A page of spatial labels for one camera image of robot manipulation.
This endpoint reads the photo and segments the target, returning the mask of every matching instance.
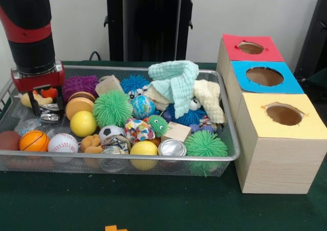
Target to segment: metal mesh basket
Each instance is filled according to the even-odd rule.
[[[130,75],[148,77],[147,68],[66,66],[66,77],[75,75],[96,75],[99,78],[115,75],[119,80]],[[210,165],[210,176],[221,176],[228,164],[240,154],[238,138],[232,123],[226,91],[221,76],[214,71],[200,71],[198,80],[216,82],[221,87],[220,106],[223,107],[227,123],[218,131],[218,136],[228,147],[228,157],[189,157],[189,156],[147,156],[111,155],[85,153],[42,153],[0,150],[1,171],[34,171],[64,173],[112,173],[149,175],[203,175],[197,171],[201,164]],[[34,118],[31,109],[22,106],[12,81],[8,81],[0,93],[0,131],[13,130],[18,123]],[[54,133],[69,133],[69,120],[51,125]]]

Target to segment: green fuzzy toy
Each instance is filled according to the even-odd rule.
[[[227,157],[227,146],[216,134],[207,130],[201,130],[190,135],[184,142],[187,156],[201,157]],[[189,161],[191,172],[195,175],[210,175],[221,166],[218,161]]]
[[[100,127],[124,127],[126,120],[132,117],[132,111],[129,96],[120,90],[111,90],[100,95],[93,107],[93,115]]]
[[[168,130],[167,121],[159,115],[150,116],[148,123],[154,131],[155,137],[162,137]]]

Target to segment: patterned ball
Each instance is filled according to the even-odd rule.
[[[136,119],[142,120],[151,116],[155,112],[155,104],[146,96],[135,97],[132,102],[133,116]]]

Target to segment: yellow stress ball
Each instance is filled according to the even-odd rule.
[[[93,135],[97,129],[97,122],[89,111],[79,111],[71,119],[71,130],[79,137]]]
[[[131,149],[130,154],[137,155],[158,155],[158,148],[153,142],[137,142]],[[148,171],[157,165],[157,160],[131,159],[131,163],[140,171]]]

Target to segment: baseball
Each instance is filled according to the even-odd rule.
[[[58,152],[58,153],[77,153],[78,152],[78,142],[77,140],[65,133],[57,134],[51,138],[48,145],[48,152]],[[53,160],[65,163],[73,158],[68,157],[54,157]]]

